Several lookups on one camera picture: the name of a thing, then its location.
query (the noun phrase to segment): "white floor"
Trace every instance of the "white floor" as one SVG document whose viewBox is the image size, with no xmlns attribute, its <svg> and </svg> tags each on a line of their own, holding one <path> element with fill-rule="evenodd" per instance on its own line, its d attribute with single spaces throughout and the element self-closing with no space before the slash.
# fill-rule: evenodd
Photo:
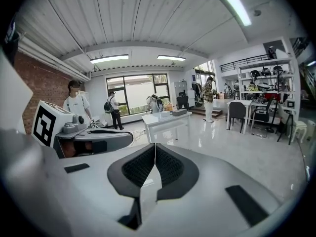
<svg viewBox="0 0 316 237">
<path fill-rule="evenodd" d="M 134 131 L 135 141 L 132 146 L 148 143 L 142 121 L 126 124 L 124 128 Z M 239 121 L 230 131 L 226 130 L 225 116 L 214 123 L 206 123 L 203 116 L 192 115 L 190 141 L 184 127 L 178 129 L 178 140 L 174 139 L 174 130 L 171 130 L 155 135 L 155 142 L 183 148 L 188 148 L 190 143 L 195 152 L 233 164 L 268 188 L 280 202 L 294 197 L 305 185 L 304 164 L 298 143 L 294 141 L 289 146 L 285 136 L 277 142 L 278 135 L 275 134 L 268 134 L 267 138 L 251 135 L 250 126 L 246 134 L 239 131 Z M 152 175 L 148 177 L 147 185 L 150 185 L 151 178 Z"/>
</svg>

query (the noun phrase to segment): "fluorescent light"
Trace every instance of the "fluorescent light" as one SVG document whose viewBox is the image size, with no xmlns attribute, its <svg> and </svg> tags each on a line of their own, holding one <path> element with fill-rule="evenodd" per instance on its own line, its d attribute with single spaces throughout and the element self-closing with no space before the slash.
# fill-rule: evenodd
<svg viewBox="0 0 316 237">
<path fill-rule="evenodd" d="M 168 55 L 158 55 L 157 59 L 163 60 L 174 60 L 174 61 L 184 61 L 186 58 Z"/>
<path fill-rule="evenodd" d="M 240 0 L 227 0 L 238 14 L 244 26 L 250 26 L 251 21 Z"/>
<path fill-rule="evenodd" d="M 128 54 L 96 58 L 96 59 L 90 60 L 90 62 L 94 64 L 94 63 L 104 62 L 104 61 L 115 61 L 115 60 L 124 60 L 124 59 L 128 59 Z"/>
<path fill-rule="evenodd" d="M 307 66 L 314 65 L 315 63 L 316 63 L 316 61 L 312 61 L 311 63 L 307 64 Z"/>
</svg>

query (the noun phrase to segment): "black pants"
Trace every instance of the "black pants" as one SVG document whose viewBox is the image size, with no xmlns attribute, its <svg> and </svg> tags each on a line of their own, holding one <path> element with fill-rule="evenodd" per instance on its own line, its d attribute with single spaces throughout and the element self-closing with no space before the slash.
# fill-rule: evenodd
<svg viewBox="0 0 316 237">
<path fill-rule="evenodd" d="M 113 120 L 113 126 L 115 129 L 119 128 L 122 129 L 122 124 L 120 122 L 120 114 L 119 114 L 119 110 L 113 110 L 111 112 L 111 116 L 112 116 L 112 120 Z"/>
</svg>

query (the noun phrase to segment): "brick wall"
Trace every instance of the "brick wall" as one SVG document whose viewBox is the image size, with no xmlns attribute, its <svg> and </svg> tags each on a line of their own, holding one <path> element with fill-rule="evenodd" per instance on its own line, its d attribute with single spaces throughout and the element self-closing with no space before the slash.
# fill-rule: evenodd
<svg viewBox="0 0 316 237">
<path fill-rule="evenodd" d="M 64 100 L 68 97 L 68 83 L 72 78 L 20 52 L 15 56 L 14 68 L 33 92 L 22 115 L 25 131 L 31 134 L 39 101 L 63 107 Z"/>
</svg>

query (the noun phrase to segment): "hair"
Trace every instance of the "hair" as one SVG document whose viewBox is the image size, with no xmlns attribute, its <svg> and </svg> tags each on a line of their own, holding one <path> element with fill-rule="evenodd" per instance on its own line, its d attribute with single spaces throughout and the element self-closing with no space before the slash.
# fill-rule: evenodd
<svg viewBox="0 0 316 237">
<path fill-rule="evenodd" d="M 71 80 L 68 83 L 68 91 L 70 92 L 70 87 L 80 88 L 80 82 L 76 80 Z"/>
</svg>

